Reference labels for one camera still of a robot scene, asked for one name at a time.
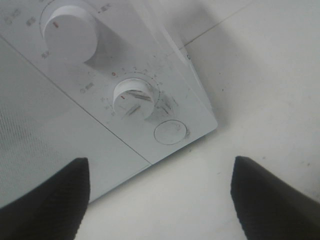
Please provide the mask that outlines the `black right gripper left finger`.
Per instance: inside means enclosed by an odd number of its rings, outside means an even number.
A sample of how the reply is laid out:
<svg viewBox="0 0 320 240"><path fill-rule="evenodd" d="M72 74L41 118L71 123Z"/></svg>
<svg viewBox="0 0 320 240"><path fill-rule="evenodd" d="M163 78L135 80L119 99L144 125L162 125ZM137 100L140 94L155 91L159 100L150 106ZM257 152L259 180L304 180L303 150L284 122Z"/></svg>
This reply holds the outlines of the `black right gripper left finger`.
<svg viewBox="0 0 320 240"><path fill-rule="evenodd" d="M73 240L90 200L86 157L0 209L2 240Z"/></svg>

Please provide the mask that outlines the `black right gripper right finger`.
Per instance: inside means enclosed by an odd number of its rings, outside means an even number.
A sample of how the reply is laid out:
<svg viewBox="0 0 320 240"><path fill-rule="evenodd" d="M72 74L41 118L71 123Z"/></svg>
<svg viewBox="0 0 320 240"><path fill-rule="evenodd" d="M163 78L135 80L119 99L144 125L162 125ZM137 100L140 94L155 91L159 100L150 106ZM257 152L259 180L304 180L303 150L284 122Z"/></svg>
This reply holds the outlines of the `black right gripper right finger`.
<svg viewBox="0 0 320 240"><path fill-rule="evenodd" d="M320 204L249 157L234 161L230 195L248 240L318 240Z"/></svg>

